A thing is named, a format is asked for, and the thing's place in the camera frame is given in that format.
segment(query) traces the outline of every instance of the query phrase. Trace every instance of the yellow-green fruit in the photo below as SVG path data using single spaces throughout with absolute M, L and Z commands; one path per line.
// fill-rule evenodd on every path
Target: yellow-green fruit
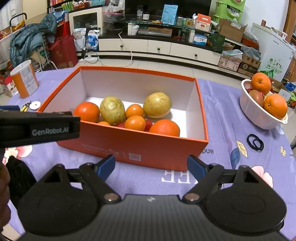
M 104 121 L 112 126 L 126 120 L 126 111 L 122 101 L 114 96 L 108 96 L 103 99 L 100 105 L 101 116 Z
M 156 92 L 146 98 L 143 110 L 150 118 L 163 118 L 170 112 L 171 107 L 170 98 L 165 93 Z

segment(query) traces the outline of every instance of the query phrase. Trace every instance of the mini refrigerator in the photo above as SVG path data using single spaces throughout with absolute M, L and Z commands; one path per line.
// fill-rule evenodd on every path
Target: mini refrigerator
M 277 30 L 253 23 L 253 34 L 259 39 L 261 65 L 258 71 L 274 70 L 274 79 L 282 81 L 295 49 L 283 39 Z

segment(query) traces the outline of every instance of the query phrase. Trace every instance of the black strap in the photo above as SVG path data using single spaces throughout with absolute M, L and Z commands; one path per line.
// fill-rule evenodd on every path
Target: black strap
M 253 145 L 251 144 L 251 142 L 250 142 L 250 140 L 249 140 L 250 137 L 255 138 L 255 139 L 253 140 Z M 263 143 L 263 141 L 262 141 L 258 136 L 254 135 L 254 134 L 250 134 L 250 135 L 248 135 L 248 137 L 247 137 L 247 143 L 248 143 L 248 145 L 249 145 L 253 150 L 255 150 L 255 151 L 261 152 L 261 151 L 263 151 L 263 149 L 264 149 L 264 143 Z

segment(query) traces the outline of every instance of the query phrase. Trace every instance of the white letter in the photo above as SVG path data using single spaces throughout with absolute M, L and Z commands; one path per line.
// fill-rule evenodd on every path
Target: white letter
M 181 176 L 186 175 L 186 181 L 185 182 L 182 182 L 180 179 L 178 179 L 178 183 L 188 183 L 188 184 L 190 184 L 190 181 L 189 181 L 189 171 L 187 171 L 186 173 L 180 172 L 180 175 Z
M 174 183 L 174 182 L 175 182 L 175 181 L 174 181 L 174 174 L 175 174 L 175 171 L 168 172 L 167 170 L 165 170 L 165 176 L 166 176 L 167 174 L 171 174 L 170 181 L 165 180 L 163 177 L 161 178 L 161 181 L 162 181 L 162 182 L 166 182 L 166 183 Z

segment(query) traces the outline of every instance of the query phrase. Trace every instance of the finger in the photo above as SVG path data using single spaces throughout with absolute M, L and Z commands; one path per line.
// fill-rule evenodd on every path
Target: finger
M 8 224 L 11 216 L 11 211 L 8 205 L 5 206 L 3 211 L 0 213 L 0 226 L 4 227 L 6 224 Z
M 5 192 L 0 196 L 0 213 L 4 210 L 10 199 L 9 187 L 6 187 Z
M 9 172 L 3 163 L 0 163 L 0 195 L 5 192 L 10 182 Z

